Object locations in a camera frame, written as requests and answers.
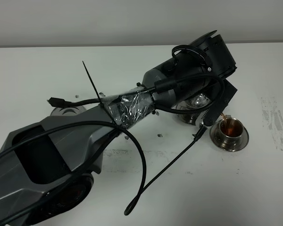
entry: cable connector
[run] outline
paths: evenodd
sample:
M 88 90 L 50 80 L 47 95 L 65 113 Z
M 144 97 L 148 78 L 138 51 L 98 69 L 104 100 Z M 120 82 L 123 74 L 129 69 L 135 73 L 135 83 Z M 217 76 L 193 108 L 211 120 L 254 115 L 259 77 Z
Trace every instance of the cable connector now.
M 52 107 L 60 107 L 60 108 L 69 107 L 72 104 L 72 102 L 65 101 L 64 99 L 55 98 L 55 97 L 51 97 L 47 101 Z
M 195 134 L 194 140 L 198 141 L 202 137 L 202 135 L 205 133 L 205 131 L 207 131 L 207 127 L 202 125 L 197 131 L 197 133 Z
M 168 90 L 174 89 L 177 86 L 177 82 L 175 79 L 162 79 L 156 81 L 154 83 L 154 86 L 157 93 L 163 93 Z

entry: white wall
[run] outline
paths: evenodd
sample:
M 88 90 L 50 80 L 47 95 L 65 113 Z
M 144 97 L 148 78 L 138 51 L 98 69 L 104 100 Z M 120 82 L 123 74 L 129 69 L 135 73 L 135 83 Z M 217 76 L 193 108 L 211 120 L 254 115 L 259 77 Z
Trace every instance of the white wall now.
M 0 0 L 0 46 L 283 40 L 283 0 Z

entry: table surface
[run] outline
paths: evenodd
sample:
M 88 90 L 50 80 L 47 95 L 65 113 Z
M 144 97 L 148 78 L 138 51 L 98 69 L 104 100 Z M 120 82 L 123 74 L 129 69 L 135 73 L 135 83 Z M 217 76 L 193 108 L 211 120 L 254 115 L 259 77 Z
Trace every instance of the table surface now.
M 124 216 L 140 185 L 142 165 L 132 141 L 121 135 L 107 147 L 103 171 L 94 175 L 88 197 L 39 225 L 283 226 L 283 43 L 228 48 L 238 67 L 228 80 L 238 92 L 225 113 L 248 130 L 245 149 L 219 150 L 206 132 Z M 99 92 L 107 96 L 135 87 L 146 71 L 171 57 L 171 49 L 0 48 L 0 148 L 9 132 L 50 114 L 50 97 L 95 97 L 82 60 Z M 192 141 L 196 130 L 161 111 L 130 129 L 146 156 L 147 181 Z

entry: white table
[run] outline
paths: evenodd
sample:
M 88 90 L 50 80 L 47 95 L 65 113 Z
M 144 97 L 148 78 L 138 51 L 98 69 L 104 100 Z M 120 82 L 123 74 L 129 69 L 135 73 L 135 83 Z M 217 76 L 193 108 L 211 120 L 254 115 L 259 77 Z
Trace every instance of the white table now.
M 137 193 L 142 173 L 135 146 L 122 135 L 105 151 L 103 171 L 94 175 L 88 197 L 40 225 L 283 226 L 283 43 L 228 47 L 238 67 L 228 80 L 238 92 L 225 113 L 247 128 L 250 142 L 245 149 L 223 152 L 207 132 L 126 217 L 123 212 Z M 135 87 L 146 71 L 171 57 L 171 48 L 0 48 L 0 147 L 9 132 L 48 116 L 50 97 L 95 97 L 82 60 L 98 90 L 112 95 Z M 130 129 L 145 152 L 147 181 L 197 130 L 172 114 L 159 113 Z

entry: robotic arm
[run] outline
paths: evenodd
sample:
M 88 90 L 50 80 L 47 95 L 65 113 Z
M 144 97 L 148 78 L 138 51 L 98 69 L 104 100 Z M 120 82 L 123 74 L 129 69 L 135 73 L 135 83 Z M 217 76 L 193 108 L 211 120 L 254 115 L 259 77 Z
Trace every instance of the robotic arm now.
M 235 61 L 221 36 L 211 37 L 215 32 L 175 47 L 171 59 L 146 72 L 142 83 L 124 94 L 104 97 L 98 106 L 80 114 L 49 116 L 11 132 L 0 150 L 0 225 L 34 225 L 78 205 L 92 188 L 91 173 L 101 172 L 99 150 L 119 135 L 119 128 L 126 133 L 155 109 L 178 114 L 202 112 L 197 126 L 212 126 L 237 91 L 226 80 L 236 70 Z M 172 108 L 200 93 L 212 102 L 191 111 Z M 70 111 L 75 105 L 56 98 L 50 103 Z M 90 120 L 101 123 L 83 124 Z M 73 123 L 82 125 L 67 127 Z M 65 129 L 35 138 L 56 127 Z M 5 154 L 28 139 L 33 140 Z M 63 187 L 73 172 L 79 175 Z M 54 192 L 57 194 L 48 199 Z M 40 203 L 37 208 L 17 215 L 36 202 Z M 2 221 L 10 216 L 9 221 Z

